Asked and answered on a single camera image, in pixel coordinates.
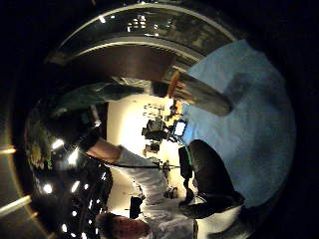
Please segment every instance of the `light fixture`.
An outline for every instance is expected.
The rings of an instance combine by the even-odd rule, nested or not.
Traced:
[[[80,181],[76,181],[71,187],[71,192],[75,192],[78,189],[79,184]]]
[[[15,153],[17,150],[14,148],[13,145],[0,147],[0,154],[12,154]]]
[[[92,207],[92,203],[93,203],[93,200],[90,200],[90,203],[89,203],[89,209],[91,209],[91,207]]]
[[[106,21],[106,19],[103,17],[103,16],[99,16],[99,19],[100,19],[100,22],[101,23],[106,23],[107,21]]]
[[[46,193],[48,193],[48,194],[50,194],[50,193],[53,191],[52,186],[51,186],[51,184],[49,184],[49,183],[47,183],[47,184],[45,184],[45,185],[43,186],[43,190],[44,190]]]
[[[68,228],[67,228],[67,225],[66,224],[62,224],[62,231],[63,232],[68,232]]]
[[[58,138],[57,140],[55,140],[55,141],[52,143],[51,146],[52,146],[52,149],[56,149],[56,148],[61,147],[62,145],[64,145],[64,141]]]
[[[69,164],[75,165],[79,157],[79,149],[76,148],[68,157]]]

